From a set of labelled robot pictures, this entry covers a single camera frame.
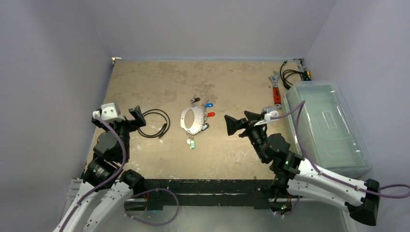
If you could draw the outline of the metal key organizer ring plate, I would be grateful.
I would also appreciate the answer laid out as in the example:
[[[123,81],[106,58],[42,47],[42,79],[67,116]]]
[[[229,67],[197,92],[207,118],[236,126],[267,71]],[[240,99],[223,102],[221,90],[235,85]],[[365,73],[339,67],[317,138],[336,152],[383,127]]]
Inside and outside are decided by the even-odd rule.
[[[193,122],[191,126],[187,126],[185,123],[186,114],[192,111],[193,113]],[[203,125],[205,124],[206,109],[204,105],[192,104],[190,107],[182,111],[180,117],[180,126],[181,128],[189,135],[196,135],[202,131]]]

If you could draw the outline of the key with black tag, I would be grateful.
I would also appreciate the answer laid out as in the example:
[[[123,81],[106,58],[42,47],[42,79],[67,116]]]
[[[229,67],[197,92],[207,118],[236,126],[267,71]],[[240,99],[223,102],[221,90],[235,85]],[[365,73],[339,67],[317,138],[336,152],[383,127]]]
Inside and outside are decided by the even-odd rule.
[[[196,95],[194,95],[194,96],[190,99],[190,102],[191,102],[191,103],[195,103],[195,102],[199,102],[200,100],[201,100],[200,97],[196,97]]]

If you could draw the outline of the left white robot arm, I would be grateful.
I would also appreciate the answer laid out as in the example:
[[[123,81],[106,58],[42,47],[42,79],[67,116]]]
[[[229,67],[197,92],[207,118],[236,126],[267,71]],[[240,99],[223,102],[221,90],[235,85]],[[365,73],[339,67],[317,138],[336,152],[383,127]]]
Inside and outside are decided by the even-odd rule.
[[[82,172],[74,201],[55,228],[57,232],[91,232],[128,198],[144,193],[145,179],[124,170],[130,158],[130,133],[146,126],[140,106],[129,109],[133,119],[122,116],[115,103],[93,112],[92,123],[103,129],[93,148],[93,159]]]

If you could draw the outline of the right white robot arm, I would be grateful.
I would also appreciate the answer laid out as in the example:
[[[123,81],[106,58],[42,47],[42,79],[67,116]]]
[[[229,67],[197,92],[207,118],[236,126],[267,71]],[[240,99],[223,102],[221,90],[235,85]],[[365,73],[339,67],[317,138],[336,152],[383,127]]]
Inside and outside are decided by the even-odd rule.
[[[311,163],[307,156],[294,153],[280,133],[266,134],[266,125],[280,118],[277,110],[265,107],[260,114],[245,111],[245,118],[225,115],[227,134],[243,132],[240,138],[250,140],[261,163],[275,174],[271,192],[315,199],[349,213],[357,222],[375,226],[380,204],[380,184],[345,177]]]

